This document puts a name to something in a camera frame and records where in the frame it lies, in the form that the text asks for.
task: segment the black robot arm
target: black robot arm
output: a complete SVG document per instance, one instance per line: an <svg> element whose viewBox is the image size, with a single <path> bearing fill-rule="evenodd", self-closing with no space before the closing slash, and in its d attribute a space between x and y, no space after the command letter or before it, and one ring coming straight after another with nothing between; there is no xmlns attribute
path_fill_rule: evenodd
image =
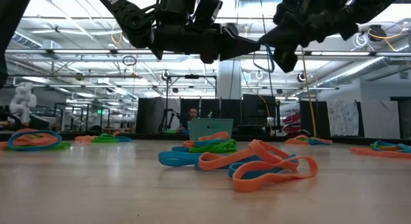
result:
<svg viewBox="0 0 411 224"><path fill-rule="evenodd" d="M298 45L323 42L339 33L344 40L358 32L357 23L369 22L395 0L283 0L273 22L277 25L262 36L262 44L275 47L274 60L284 72L293 71Z"/></svg>
<svg viewBox="0 0 411 224"><path fill-rule="evenodd" d="M158 58L163 51L199 54L201 61L227 60L259 50L259 43L237 36L214 23L222 7L219 0L157 0L140 9L127 0L100 0L117 20L131 45L148 47Z"/></svg>

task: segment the ceiling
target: ceiling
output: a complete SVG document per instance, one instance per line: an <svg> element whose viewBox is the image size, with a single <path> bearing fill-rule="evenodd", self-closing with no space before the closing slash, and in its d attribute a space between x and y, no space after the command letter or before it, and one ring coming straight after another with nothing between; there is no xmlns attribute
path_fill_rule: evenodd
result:
<svg viewBox="0 0 411 224"><path fill-rule="evenodd" d="M140 8L154 4L155 0L129 0ZM221 0L223 7L218 14L216 22L237 23L238 31L241 36L257 40L265 32L274 28L272 16L275 14L275 6L281 0L263 0L263 8L258 1L244 0ZM126 39L121 37L121 30L110 12L99 2L99 0L31 0L22 18L17 31L20 35L29 38L43 47L61 49L133 49ZM361 25L361 29L368 30L371 24L381 24L388 36L401 35L390 39L390 43L401 41L408 37L410 27L408 21L411 19L409 4L395 4L389 6L383 13L375 17L369 24ZM372 42L368 40L363 43L361 35L355 35L347 41L343 41L339 35L332 35L325 39L321 44L312 42L306 51L371 51L372 49L390 51L385 42ZM9 49L27 49L27 46L16 41L11 41ZM163 60L158 61L153 55L136 54L132 58L137 60L136 65L127 66L122 59L125 55L59 55L58 60L44 58L41 55L31 54L7 54L9 63L9 73L19 74L91 74L105 76L104 78L90 78L78 81L74 78L50 78L43 84L53 85L93 85L105 83L110 85L164 85L161 74L167 70L171 74L201 74L216 75L218 62L213 64L203 64L197 56L166 55ZM363 58L355 59L350 56L337 58L328 56L324 58L308 58L306 67L310 82L324 79L331 73L346 67L353 62L366 61ZM255 64L262 68L267 68L265 57L256 58ZM242 71L245 73L243 79L243 92L249 92L250 87L270 85L267 73L263 73L253 64L252 55L241 57ZM302 83L297 81L297 75L303 70L303 62L299 60L295 71L285 74L276 66L272 73L272 85L274 87L302 87ZM142 79L136 78L110 78L111 76L127 75L136 73ZM180 79L175 86L211 86L204 79L190 80ZM69 92L79 92L77 88L60 87ZM165 89L149 88L124 88L126 93L117 96L151 97L165 94ZM90 88L87 93L96 94L99 97L115 98L116 93L107 94L103 88ZM261 89L260 94L270 94L270 90ZM282 96L290 96L293 90L285 90ZM175 96L212 96L213 89L189 89L180 90L174 93Z"/></svg>

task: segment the man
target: man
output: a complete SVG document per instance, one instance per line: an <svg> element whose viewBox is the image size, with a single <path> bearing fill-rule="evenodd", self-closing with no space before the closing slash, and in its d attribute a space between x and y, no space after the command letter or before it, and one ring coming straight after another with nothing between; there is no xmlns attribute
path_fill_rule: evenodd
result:
<svg viewBox="0 0 411 224"><path fill-rule="evenodd" d="M175 130L176 134L188 133L188 121L197 118L198 111L195 108L190 109L188 112L187 118L181 118L180 126Z"/></svg>

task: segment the table surface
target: table surface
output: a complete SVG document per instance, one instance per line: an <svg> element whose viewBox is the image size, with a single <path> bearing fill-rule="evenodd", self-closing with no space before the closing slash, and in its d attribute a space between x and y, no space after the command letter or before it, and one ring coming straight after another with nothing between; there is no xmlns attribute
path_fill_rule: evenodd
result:
<svg viewBox="0 0 411 224"><path fill-rule="evenodd" d="M0 223L410 223L411 160L354 155L342 144L276 143L314 157L318 175L237 193L225 170L158 162L160 151L180 144L1 152ZM306 172L307 164L301 165Z"/></svg>

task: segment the person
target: person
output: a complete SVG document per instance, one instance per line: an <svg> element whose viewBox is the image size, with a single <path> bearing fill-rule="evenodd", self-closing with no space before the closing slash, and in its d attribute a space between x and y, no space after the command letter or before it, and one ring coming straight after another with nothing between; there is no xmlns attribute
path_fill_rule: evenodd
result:
<svg viewBox="0 0 411 224"><path fill-rule="evenodd" d="M198 116L198 111L195 108L192 108L189 110L187 114L187 118L184 119L182 118L180 120L180 126L175 130L176 134L183 134L188 131L188 121L197 118Z"/></svg>

